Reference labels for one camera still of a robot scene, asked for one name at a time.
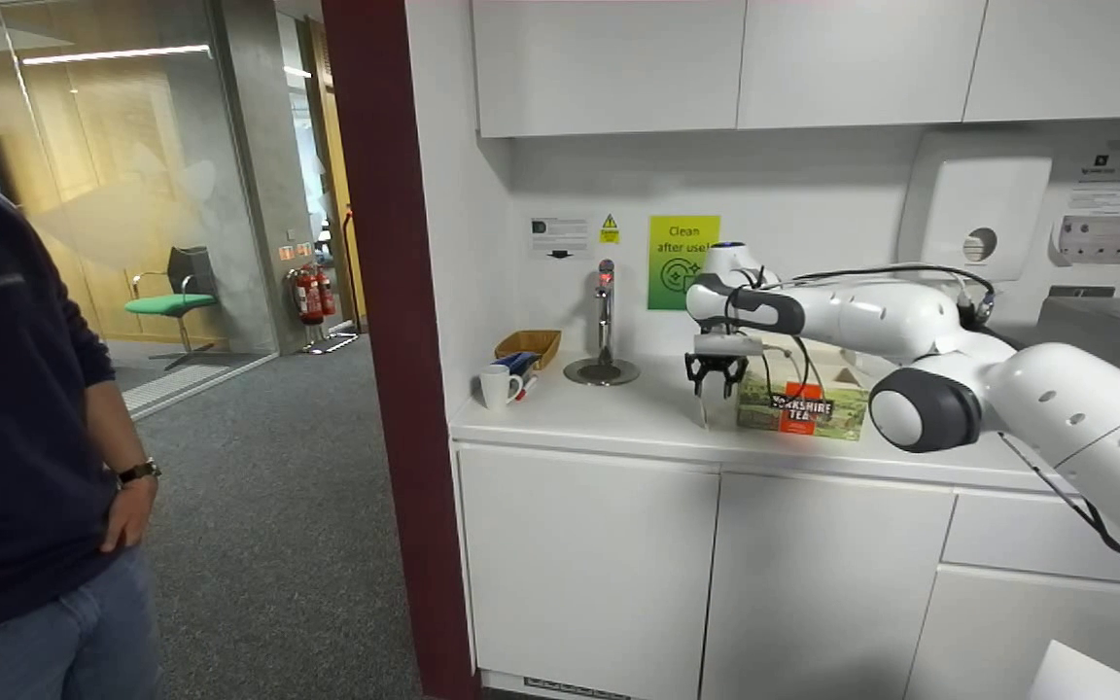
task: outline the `robotic arm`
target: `robotic arm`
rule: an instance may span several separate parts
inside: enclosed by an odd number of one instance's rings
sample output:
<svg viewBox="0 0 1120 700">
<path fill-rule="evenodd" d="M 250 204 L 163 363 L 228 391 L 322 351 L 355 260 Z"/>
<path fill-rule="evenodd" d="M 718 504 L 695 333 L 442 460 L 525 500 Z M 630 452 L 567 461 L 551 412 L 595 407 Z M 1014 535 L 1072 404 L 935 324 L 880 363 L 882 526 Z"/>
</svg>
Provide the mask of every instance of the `robotic arm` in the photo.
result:
<svg viewBox="0 0 1120 700">
<path fill-rule="evenodd" d="M 1032 448 L 1083 499 L 1099 535 L 1099 513 L 1120 526 L 1120 370 L 1077 344 L 1014 351 L 963 326 L 963 307 L 927 282 L 782 282 L 743 243 L 708 251 L 690 286 L 700 324 L 690 378 L 695 391 L 725 374 L 725 391 L 755 352 L 752 331 L 822 338 L 880 352 L 898 370 L 873 387 L 876 433 L 901 452 L 946 452 L 984 433 Z"/>
</svg>

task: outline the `hallway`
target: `hallway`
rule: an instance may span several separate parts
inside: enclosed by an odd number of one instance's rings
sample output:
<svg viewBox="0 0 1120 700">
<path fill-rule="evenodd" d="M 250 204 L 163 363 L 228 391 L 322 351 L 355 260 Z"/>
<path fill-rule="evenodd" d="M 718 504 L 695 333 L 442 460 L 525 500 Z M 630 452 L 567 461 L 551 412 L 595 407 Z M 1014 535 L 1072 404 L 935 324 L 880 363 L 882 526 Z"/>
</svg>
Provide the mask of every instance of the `hallway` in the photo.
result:
<svg viewBox="0 0 1120 700">
<path fill-rule="evenodd" d="M 420 696 L 371 344 L 280 356 L 140 421 L 176 700 Z"/>
</svg>

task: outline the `red fire extinguisher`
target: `red fire extinguisher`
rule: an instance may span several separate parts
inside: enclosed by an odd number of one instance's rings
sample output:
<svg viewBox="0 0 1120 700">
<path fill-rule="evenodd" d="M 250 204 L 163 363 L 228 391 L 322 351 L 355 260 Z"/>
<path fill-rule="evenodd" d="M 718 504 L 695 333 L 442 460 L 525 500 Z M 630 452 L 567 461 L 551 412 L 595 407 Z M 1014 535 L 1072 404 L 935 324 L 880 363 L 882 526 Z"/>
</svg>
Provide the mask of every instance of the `red fire extinguisher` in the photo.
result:
<svg viewBox="0 0 1120 700">
<path fill-rule="evenodd" d="M 297 291 L 298 324 L 322 324 L 322 315 L 328 315 L 322 268 L 320 264 L 298 264 L 293 273 L 293 291 Z"/>
</svg>

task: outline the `kitchen counter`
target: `kitchen counter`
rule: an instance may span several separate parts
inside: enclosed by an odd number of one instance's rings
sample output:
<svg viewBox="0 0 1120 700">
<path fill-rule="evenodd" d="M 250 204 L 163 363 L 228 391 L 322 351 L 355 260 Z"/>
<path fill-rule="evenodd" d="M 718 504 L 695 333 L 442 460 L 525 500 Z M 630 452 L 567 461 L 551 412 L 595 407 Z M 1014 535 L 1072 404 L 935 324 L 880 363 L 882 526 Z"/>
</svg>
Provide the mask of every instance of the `kitchen counter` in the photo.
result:
<svg viewBox="0 0 1120 700">
<path fill-rule="evenodd" d="M 525 399 L 482 407 L 469 399 L 459 442 L 539 448 L 690 461 L 748 475 L 847 475 L 927 486 L 1045 491 L 996 434 L 972 448 L 909 453 L 891 448 L 876 422 L 861 440 L 808 440 L 748 426 L 705 426 L 682 356 L 633 356 L 642 378 L 622 387 L 572 385 L 558 356 Z"/>
</svg>

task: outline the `jeans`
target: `jeans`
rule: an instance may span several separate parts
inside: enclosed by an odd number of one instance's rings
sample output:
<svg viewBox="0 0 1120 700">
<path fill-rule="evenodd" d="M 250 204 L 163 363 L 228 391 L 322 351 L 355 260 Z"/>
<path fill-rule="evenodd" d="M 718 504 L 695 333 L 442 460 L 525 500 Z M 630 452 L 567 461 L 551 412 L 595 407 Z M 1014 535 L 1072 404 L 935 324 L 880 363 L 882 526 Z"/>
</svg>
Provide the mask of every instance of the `jeans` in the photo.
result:
<svg viewBox="0 0 1120 700">
<path fill-rule="evenodd" d="M 152 587 L 121 552 L 68 597 L 0 626 L 0 700 L 160 700 Z"/>
</svg>

